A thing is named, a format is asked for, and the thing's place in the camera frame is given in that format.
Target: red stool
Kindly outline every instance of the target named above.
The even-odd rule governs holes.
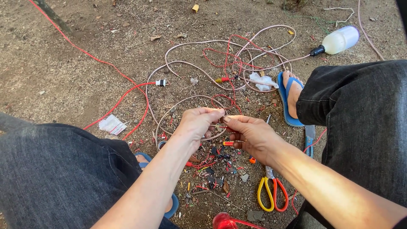
[[[239,229],[236,223],[241,223],[257,229],[266,229],[243,220],[234,219],[230,217],[227,212],[219,212],[212,220],[213,229]]]

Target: blue flip-flop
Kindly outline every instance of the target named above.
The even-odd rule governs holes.
[[[145,153],[139,152],[139,153],[135,154],[135,156],[137,156],[137,155],[142,155],[148,162],[150,162],[152,160],[151,157],[149,155],[145,154]],[[147,162],[140,162],[138,165],[141,168],[145,168],[148,165],[148,163]],[[167,218],[167,219],[171,218],[171,216],[173,216],[175,214],[175,212],[177,211],[178,206],[179,206],[179,200],[178,200],[177,196],[174,193],[173,193],[171,198],[173,200],[173,207],[170,209],[169,212],[164,213],[164,217]]]
[[[282,83],[282,74],[283,72],[280,72],[277,76],[277,84],[279,86],[278,88],[278,92],[280,93],[280,97],[281,97],[281,101],[283,103],[283,112],[284,112],[284,120],[285,122],[289,125],[289,126],[293,126],[293,127],[303,127],[304,124],[302,124],[298,119],[295,119],[293,117],[291,117],[291,115],[288,113],[288,103],[287,103],[287,98],[288,98],[288,93],[290,91],[291,88],[291,84],[293,83],[293,81],[298,82],[302,88],[304,88],[304,86],[302,85],[302,83],[294,78],[294,77],[290,77],[288,79],[287,82],[287,87],[284,87],[284,84]]]

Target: soil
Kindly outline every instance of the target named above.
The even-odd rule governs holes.
[[[279,50],[288,59],[301,57],[318,46],[327,35],[317,24],[319,17],[329,21],[345,20],[351,11],[325,11],[328,7],[351,7],[357,10],[354,0],[314,0],[304,7],[286,7],[282,10],[284,0],[274,0],[267,4],[266,0],[116,0],[116,6],[111,0],[65,1],[47,0],[55,12],[68,22],[74,30],[75,36],[71,41],[78,47],[91,53],[97,58],[111,62],[125,75],[136,83],[143,83],[151,72],[164,64],[164,54],[174,44],[197,42],[204,40],[227,40],[232,34],[245,36],[253,34],[262,28],[274,24],[295,26],[297,37],[293,43]],[[194,13],[191,8],[199,4],[199,10]],[[123,78],[109,65],[99,63],[72,47],[52,24],[29,1],[0,2],[0,111],[34,123],[67,123],[78,127],[86,127],[109,111],[120,97],[132,87],[132,83]],[[366,32],[376,47],[386,59],[405,59],[407,57],[405,34],[393,0],[362,1],[361,19]],[[318,23],[325,28],[321,20]],[[359,28],[357,16],[353,15],[349,24]],[[327,30],[334,31],[334,24]],[[187,33],[186,38],[174,38],[177,34]],[[150,37],[161,35],[161,38],[150,41]],[[260,34],[255,42],[260,47],[272,45],[274,47],[285,44],[292,38],[286,29],[270,29]],[[242,40],[233,41],[244,44]],[[201,56],[202,49],[210,47],[225,51],[226,43],[210,43],[203,45],[187,45],[170,52],[169,61],[186,60],[203,68],[213,78],[224,77],[222,68],[211,66]],[[222,64],[224,56],[210,53],[214,63]],[[262,58],[256,64],[266,65],[270,59]],[[336,55],[320,55],[319,58],[309,57],[292,63],[294,73],[304,82],[307,81],[312,70],[320,65],[346,65],[379,61],[366,39],[361,35],[359,42],[352,48]],[[226,92],[215,86],[200,71],[191,66],[172,65],[180,77],[172,75],[168,69],[159,70],[151,81],[167,79],[170,85],[161,88],[150,86],[149,100],[156,117],[161,116],[175,103],[191,95],[225,94]],[[275,80],[282,68],[266,71]],[[193,86],[190,77],[198,78],[199,82]],[[262,111],[257,111],[265,103]],[[226,99],[221,100],[225,106]],[[266,120],[271,114],[270,125],[286,141],[302,148],[304,144],[304,129],[289,127],[282,116],[282,104],[278,92],[257,93],[250,89],[236,92],[236,103],[241,107],[244,115]],[[209,99],[192,99],[180,104],[174,114],[176,119],[172,124],[167,122],[164,127],[173,130],[179,123],[182,112],[198,106],[211,106]],[[146,101],[138,90],[130,92],[113,111],[113,114],[123,122],[130,121],[128,128],[119,135],[123,137],[140,120],[146,108]],[[232,108],[230,114],[238,114]],[[157,151],[152,143],[152,131],[156,124],[149,113],[141,126],[126,140],[143,139],[141,151],[154,156]],[[317,127],[317,136],[324,127]],[[89,129],[98,137],[106,133],[95,125]],[[220,146],[222,138],[212,141]],[[326,137],[315,146],[315,159],[321,159],[322,149]],[[222,172],[223,164],[214,166],[215,176],[222,177],[229,183],[229,201],[242,208],[241,211],[214,194],[198,194],[198,203],[185,207],[184,196],[191,194],[187,191],[188,182],[191,187],[201,184],[204,179],[193,178],[194,170],[187,167],[183,172],[175,194],[179,196],[180,207],[177,216],[171,220],[181,228],[211,228],[212,218],[221,211],[227,211],[232,217],[246,220],[246,211],[260,211],[257,203],[257,187],[265,169],[259,163],[250,164],[248,154],[233,154],[235,167],[244,167],[236,175]],[[197,152],[198,159],[206,156],[207,151]],[[240,176],[249,174],[247,183],[240,182]],[[281,176],[275,173],[285,186],[288,195],[294,193],[294,188]],[[222,195],[223,190],[216,188],[215,193]],[[281,206],[282,196],[279,194],[278,205]],[[300,208],[304,198],[297,196],[294,205]],[[263,202],[267,199],[263,193]],[[268,228],[285,228],[296,216],[293,208],[280,213],[278,211],[264,212],[264,221],[256,222]],[[4,219],[0,215],[0,229],[6,228]]]

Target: knife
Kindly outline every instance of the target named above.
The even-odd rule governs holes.
[[[305,126],[305,148],[312,145],[315,138],[315,125]],[[311,158],[314,157],[314,146],[309,147],[305,153]]]

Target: scissors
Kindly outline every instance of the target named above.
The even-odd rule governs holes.
[[[271,195],[271,191],[270,191],[270,187],[268,184],[268,180],[272,179],[273,183],[274,183],[274,188],[273,188],[273,196]],[[267,190],[267,194],[269,195],[270,198],[270,203],[271,203],[271,207],[270,208],[266,208],[264,207],[263,203],[261,202],[261,198],[260,198],[260,194],[261,194],[261,189],[263,188],[263,184],[265,184],[266,186],[266,190]],[[277,184],[281,187],[281,190],[284,194],[285,197],[285,204],[284,207],[279,209],[277,207]],[[283,212],[287,209],[288,207],[288,194],[287,191],[285,190],[284,186],[282,185],[281,181],[278,178],[275,178],[273,176],[273,169],[266,166],[266,176],[261,178],[260,184],[258,186],[257,189],[257,201],[260,204],[260,207],[263,208],[263,210],[265,211],[273,211],[274,208],[279,211],[279,212]]]

